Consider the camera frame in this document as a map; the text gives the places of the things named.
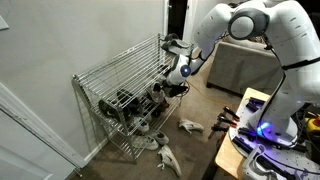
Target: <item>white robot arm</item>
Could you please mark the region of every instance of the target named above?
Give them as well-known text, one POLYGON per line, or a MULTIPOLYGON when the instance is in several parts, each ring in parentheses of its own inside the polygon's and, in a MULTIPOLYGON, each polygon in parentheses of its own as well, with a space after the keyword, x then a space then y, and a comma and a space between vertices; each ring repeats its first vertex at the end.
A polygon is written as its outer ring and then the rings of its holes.
MULTIPOLYGON (((284 78, 249 122, 261 137, 284 146, 294 146, 298 128, 291 115, 304 103, 320 102, 320 42, 308 14, 294 0, 252 0, 236 8, 227 4, 216 5, 194 34, 196 45, 201 49, 200 55, 187 63, 181 61, 188 64, 191 74, 198 72, 226 31, 237 40, 263 36, 277 54, 284 78), (262 131, 259 126, 265 123, 267 126, 264 125, 262 131)), ((181 84, 186 80, 187 77, 172 80, 178 77, 173 76, 174 71, 177 70, 172 69, 167 82, 181 84)))

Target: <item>blue light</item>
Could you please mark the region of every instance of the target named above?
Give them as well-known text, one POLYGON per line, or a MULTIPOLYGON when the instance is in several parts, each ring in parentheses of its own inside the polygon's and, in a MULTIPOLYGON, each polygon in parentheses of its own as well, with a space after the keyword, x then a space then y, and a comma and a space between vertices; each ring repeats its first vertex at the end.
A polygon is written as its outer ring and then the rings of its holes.
POLYGON ((260 127, 258 127, 258 129, 257 129, 258 135, 259 135, 259 136, 262 136, 262 135, 263 135, 263 134, 262 134, 262 130, 266 129, 266 128, 269 127, 269 126, 270 126, 270 123, 265 122, 265 123, 263 123, 260 127))

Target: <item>baseboard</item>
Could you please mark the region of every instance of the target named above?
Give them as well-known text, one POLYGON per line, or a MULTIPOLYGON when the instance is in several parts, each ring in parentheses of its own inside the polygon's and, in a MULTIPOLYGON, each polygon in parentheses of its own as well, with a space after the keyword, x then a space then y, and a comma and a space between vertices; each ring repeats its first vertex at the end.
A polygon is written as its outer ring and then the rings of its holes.
POLYGON ((89 163, 89 161, 106 145, 108 142, 108 139, 105 138, 94 150, 91 151, 90 154, 88 154, 87 157, 84 158, 84 161, 86 164, 89 163))

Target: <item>door frame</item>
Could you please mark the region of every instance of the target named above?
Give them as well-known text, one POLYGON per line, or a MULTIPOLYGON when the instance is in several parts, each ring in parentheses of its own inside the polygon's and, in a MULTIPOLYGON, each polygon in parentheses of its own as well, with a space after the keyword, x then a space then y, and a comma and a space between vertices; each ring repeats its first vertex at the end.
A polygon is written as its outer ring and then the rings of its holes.
POLYGON ((77 169, 86 165, 85 160, 45 122, 20 101, 0 82, 0 108, 34 136, 73 164, 77 169))
MULTIPOLYGON (((163 7, 163 35, 168 34, 168 21, 169 21, 169 0, 164 0, 163 7)), ((186 17, 184 21, 183 41, 191 43, 192 32, 194 28, 194 20, 196 15, 198 0, 188 0, 186 17)))

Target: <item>metal wire rack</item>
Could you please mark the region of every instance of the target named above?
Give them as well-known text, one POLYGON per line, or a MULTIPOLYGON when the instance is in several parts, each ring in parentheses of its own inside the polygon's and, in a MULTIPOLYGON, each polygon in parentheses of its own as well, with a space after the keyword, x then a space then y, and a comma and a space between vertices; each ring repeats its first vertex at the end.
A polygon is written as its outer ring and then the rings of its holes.
MULTIPOLYGON (((134 135, 141 135, 138 127, 146 121, 157 108, 158 104, 146 97, 146 89, 152 83, 163 78, 171 68, 175 55, 162 50, 164 36, 157 34, 136 46, 118 54, 108 61, 74 75, 73 86, 81 98, 86 101, 86 107, 97 118, 108 139, 123 152, 137 159, 145 147, 132 146, 134 135), (124 123, 122 110, 135 98, 139 98, 143 113, 139 123, 124 123), (106 117, 99 108, 103 100, 117 110, 119 119, 106 117)), ((178 106, 181 98, 167 98, 170 107, 162 115, 149 122, 152 129, 159 130, 178 106)))

